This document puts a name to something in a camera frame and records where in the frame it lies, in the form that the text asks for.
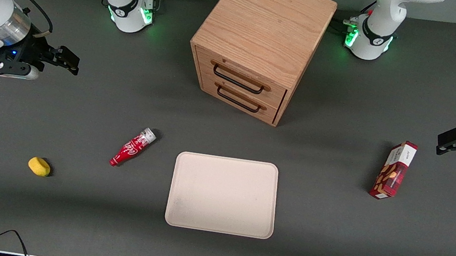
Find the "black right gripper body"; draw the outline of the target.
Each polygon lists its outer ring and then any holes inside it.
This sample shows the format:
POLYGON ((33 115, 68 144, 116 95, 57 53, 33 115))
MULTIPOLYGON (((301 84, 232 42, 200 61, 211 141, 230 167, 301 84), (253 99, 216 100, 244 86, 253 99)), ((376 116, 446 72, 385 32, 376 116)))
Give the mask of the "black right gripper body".
POLYGON ((45 63, 52 59, 52 50, 46 38, 38 38, 29 33, 17 43, 15 61, 34 66, 38 71, 44 71, 45 63))

